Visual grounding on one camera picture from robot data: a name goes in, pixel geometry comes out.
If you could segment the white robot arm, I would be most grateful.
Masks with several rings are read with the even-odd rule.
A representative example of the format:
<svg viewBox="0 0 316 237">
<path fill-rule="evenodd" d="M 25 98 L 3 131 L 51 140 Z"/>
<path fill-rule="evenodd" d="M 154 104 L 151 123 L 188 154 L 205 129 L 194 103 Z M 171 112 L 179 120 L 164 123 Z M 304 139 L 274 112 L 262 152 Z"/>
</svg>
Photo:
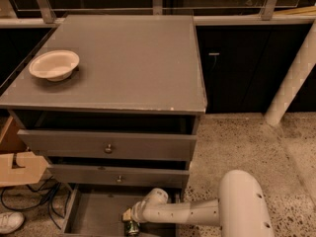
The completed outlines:
<svg viewBox="0 0 316 237">
<path fill-rule="evenodd" d="M 245 171 L 223 176 L 218 199 L 168 203 L 168 198 L 155 188 L 127 209 L 122 215 L 129 225 L 126 235 L 137 234 L 140 223 L 150 222 L 218 226 L 221 237 L 275 237 L 261 186 Z"/>
</svg>

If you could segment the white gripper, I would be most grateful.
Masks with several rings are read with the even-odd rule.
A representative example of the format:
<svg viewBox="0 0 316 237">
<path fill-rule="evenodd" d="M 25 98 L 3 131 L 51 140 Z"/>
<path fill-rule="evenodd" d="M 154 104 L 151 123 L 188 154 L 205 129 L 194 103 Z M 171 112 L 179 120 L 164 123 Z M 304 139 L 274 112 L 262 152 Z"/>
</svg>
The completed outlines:
<svg viewBox="0 0 316 237">
<path fill-rule="evenodd" d="M 147 202 L 146 201 L 139 201 L 137 202 L 132 209 L 128 209 L 123 215 L 122 220 L 123 221 L 130 221 L 131 218 L 138 222 L 138 223 L 145 223 L 147 222 L 146 219 L 146 207 Z"/>
</svg>

